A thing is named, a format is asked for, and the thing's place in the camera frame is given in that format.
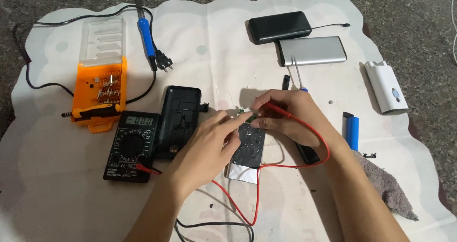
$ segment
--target screwdriver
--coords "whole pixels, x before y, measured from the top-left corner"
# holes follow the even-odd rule
[[[138,26],[140,28],[141,36],[143,37],[144,47],[146,48],[146,54],[148,55],[149,62],[151,63],[152,70],[157,70],[157,65],[155,63],[155,52],[154,52],[154,43],[152,42],[152,36],[149,31],[149,22],[144,17],[144,11],[141,9],[143,7],[142,0],[135,0],[135,5],[138,13]]]
[[[302,78],[300,77],[300,72],[298,71],[298,65],[297,65],[297,61],[295,61],[295,56],[293,56],[293,62],[295,64],[295,69],[297,70],[298,81],[300,81],[300,90],[308,92],[308,89],[305,88],[305,86],[303,86],[303,84],[302,84]]]
[[[121,114],[121,106],[118,104],[100,104],[89,108],[75,108],[73,111],[63,113],[62,117],[73,116],[75,118],[91,118],[91,117],[112,117]]]

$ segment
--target digital multimeter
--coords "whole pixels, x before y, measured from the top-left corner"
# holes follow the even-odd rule
[[[136,169],[141,163],[152,166],[152,153],[160,123],[160,114],[123,111],[117,125],[103,179],[146,183],[149,173]]]

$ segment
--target hand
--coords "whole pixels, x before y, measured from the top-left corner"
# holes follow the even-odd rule
[[[259,118],[251,122],[252,127],[278,130],[295,142],[304,146],[311,146],[315,150],[323,146],[321,141],[301,124],[263,107],[266,102],[283,108],[295,117],[311,125],[312,128],[321,134],[329,147],[334,143],[344,141],[319,107],[317,107],[311,95],[301,90],[271,89],[259,96],[252,105],[253,110],[259,110]]]
[[[226,111],[217,111],[198,126],[161,176],[178,186],[183,197],[213,180],[240,146],[238,128],[251,115],[245,112],[230,118]]]

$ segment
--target silver power bank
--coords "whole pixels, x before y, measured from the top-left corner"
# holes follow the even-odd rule
[[[341,63],[347,60],[340,37],[300,38],[279,41],[282,66]]]

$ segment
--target white cloth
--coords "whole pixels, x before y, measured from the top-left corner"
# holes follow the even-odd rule
[[[125,4],[110,7],[111,13]],[[160,113],[168,85],[198,87],[202,102],[214,109],[249,107],[254,97],[281,88],[289,74],[277,61],[274,44],[249,41],[246,21],[252,17],[304,11],[312,26],[351,23],[351,27],[314,30],[312,37],[338,35],[348,60],[300,67],[302,80],[330,122],[342,127],[342,112],[360,118],[360,151],[376,152],[372,161],[394,175],[413,205],[419,222],[396,216],[414,242],[457,241],[456,218],[438,200],[438,177],[430,152],[408,132],[407,114],[382,116],[363,63],[382,61],[374,43],[362,33],[363,17],[349,0],[215,0],[206,5],[167,1],[152,9],[154,40],[173,59],[174,70],[158,71],[154,89],[128,110]],[[86,9],[61,9],[42,22],[59,22]],[[128,93],[131,99],[149,86],[152,72],[144,55],[136,11],[127,22]],[[54,28],[33,28],[26,41],[35,85],[60,82],[74,89],[83,21]],[[290,70],[297,85],[297,76]],[[60,117],[72,98],[60,87],[32,90],[25,68],[12,93],[16,114],[0,142],[0,239],[5,241],[120,241],[139,215],[154,183],[108,182],[102,179],[114,128],[90,134]],[[293,143],[269,133],[265,163],[299,164]],[[165,163],[157,167],[164,169]],[[226,187],[252,220],[256,187],[216,180]],[[254,226],[257,241],[341,241],[334,201],[322,167],[262,170],[260,210]],[[185,224],[239,221],[222,191],[212,183],[186,200],[179,214]],[[242,227],[181,229],[195,241],[246,241]],[[171,241],[178,241],[173,233]]]

